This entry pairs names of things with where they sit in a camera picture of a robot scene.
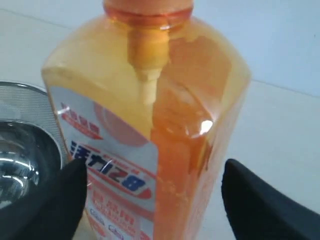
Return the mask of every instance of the bottle neck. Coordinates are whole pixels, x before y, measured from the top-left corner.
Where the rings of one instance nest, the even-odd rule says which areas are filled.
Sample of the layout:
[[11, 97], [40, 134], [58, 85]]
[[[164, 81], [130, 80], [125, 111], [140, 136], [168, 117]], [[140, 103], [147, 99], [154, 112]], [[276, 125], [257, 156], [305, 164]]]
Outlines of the bottle neck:
[[128, 25], [169, 29], [190, 18], [193, 0], [104, 0], [103, 8]]

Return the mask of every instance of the white wall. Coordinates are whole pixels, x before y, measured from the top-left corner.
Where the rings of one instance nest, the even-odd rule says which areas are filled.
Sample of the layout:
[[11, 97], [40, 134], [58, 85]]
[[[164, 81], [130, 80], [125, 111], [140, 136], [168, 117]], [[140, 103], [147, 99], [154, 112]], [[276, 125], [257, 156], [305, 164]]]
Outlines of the white wall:
[[[101, 14], [101, 5], [101, 0], [0, 1], [2, 9], [70, 28]], [[228, 37], [255, 80], [320, 96], [319, 0], [195, 0], [194, 14]]]

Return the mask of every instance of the orange liquid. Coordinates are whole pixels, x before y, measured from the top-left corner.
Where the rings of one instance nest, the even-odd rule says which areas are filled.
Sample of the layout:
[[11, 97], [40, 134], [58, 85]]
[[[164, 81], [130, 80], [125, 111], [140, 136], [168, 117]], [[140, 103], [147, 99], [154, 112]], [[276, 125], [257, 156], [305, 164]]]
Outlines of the orange liquid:
[[[190, 13], [110, 10], [62, 42], [42, 69], [49, 96], [51, 86], [86, 96], [157, 146], [154, 240], [195, 239], [250, 81], [234, 48]], [[138, 49], [141, 28], [143, 36], [168, 36], [154, 38], [167, 42], [168, 59], [161, 49], [150, 58], [151, 68], [161, 66], [153, 88], [130, 58], [142, 51], [134, 64], [148, 65], [147, 50]], [[141, 85], [153, 100], [142, 100]]]

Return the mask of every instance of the brand logo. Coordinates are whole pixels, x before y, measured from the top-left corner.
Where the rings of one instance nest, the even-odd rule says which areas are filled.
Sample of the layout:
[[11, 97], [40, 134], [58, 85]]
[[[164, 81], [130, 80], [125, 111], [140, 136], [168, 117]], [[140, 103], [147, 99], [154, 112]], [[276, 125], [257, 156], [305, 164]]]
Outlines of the brand logo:
[[118, 239], [124, 240], [124, 236], [114, 226], [109, 225], [108, 228]]
[[95, 140], [102, 140], [100, 136], [100, 129], [94, 123], [88, 121], [85, 117], [77, 114], [76, 111], [70, 109], [66, 104], [61, 103], [62, 110], [61, 117], [68, 124], [73, 126], [79, 132], [83, 133], [87, 137]]
[[141, 179], [141, 170], [121, 159], [107, 154], [100, 154], [93, 148], [71, 142], [70, 153], [73, 159], [85, 160], [86, 165], [96, 175], [112, 186], [131, 196], [140, 199], [150, 199], [152, 191], [145, 180]]
[[99, 222], [101, 223], [103, 226], [105, 225], [105, 222], [104, 220], [99, 216], [99, 214], [93, 210], [92, 208], [90, 208], [90, 213], [92, 216], [94, 216], [94, 218]]

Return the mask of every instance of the dish soap bottle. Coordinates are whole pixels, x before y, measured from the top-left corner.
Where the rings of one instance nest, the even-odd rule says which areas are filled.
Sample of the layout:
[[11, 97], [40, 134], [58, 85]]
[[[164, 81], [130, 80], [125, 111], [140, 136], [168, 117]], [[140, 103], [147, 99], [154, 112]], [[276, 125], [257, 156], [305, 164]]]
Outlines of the dish soap bottle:
[[97, 239], [193, 240], [250, 71], [192, 0], [105, 0], [42, 77]]

